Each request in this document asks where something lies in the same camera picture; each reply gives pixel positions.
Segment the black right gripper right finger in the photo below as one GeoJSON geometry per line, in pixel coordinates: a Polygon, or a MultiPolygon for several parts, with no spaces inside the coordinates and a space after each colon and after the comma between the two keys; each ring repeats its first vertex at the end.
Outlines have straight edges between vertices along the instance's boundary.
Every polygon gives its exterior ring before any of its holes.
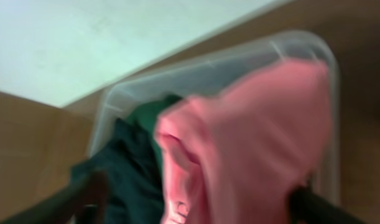
{"type": "Polygon", "coordinates": [[[365,224],[305,187],[290,194],[289,213],[293,224],[365,224]]]}

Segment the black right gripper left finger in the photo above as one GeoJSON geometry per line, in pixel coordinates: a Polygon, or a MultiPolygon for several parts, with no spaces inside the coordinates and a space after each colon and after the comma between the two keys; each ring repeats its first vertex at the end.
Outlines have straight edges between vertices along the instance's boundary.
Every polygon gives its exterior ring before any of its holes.
{"type": "Polygon", "coordinates": [[[17,213],[2,224],[68,223],[73,217],[81,220],[87,205],[94,205],[91,223],[104,222],[108,203],[108,177],[106,172],[97,170],[84,175],[78,181],[40,203],[17,213]]]}

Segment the small black garment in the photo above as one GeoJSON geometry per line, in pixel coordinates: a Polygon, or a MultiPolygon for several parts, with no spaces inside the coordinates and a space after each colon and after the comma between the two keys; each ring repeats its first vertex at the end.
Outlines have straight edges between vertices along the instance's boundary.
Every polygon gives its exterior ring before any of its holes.
{"type": "Polygon", "coordinates": [[[71,181],[94,170],[103,170],[108,176],[104,223],[160,222],[164,213],[162,181],[147,132],[117,119],[102,150],[71,168],[71,181]]]}

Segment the pink printed shirt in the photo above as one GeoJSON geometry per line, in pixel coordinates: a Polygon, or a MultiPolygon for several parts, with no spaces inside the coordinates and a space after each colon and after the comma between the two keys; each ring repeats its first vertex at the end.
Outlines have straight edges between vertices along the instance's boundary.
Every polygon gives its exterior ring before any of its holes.
{"type": "Polygon", "coordinates": [[[331,134],[328,67],[290,59],[158,118],[162,223],[288,223],[331,134]]]}

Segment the dark green camisole top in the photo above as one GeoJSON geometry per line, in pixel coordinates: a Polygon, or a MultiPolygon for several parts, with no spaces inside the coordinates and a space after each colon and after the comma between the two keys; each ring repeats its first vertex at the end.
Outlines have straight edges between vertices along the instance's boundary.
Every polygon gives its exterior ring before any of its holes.
{"type": "Polygon", "coordinates": [[[158,116],[181,99],[182,97],[178,95],[167,95],[159,100],[139,105],[125,118],[127,123],[138,126],[148,133],[160,175],[162,175],[163,160],[161,148],[154,139],[155,126],[158,116]]]}

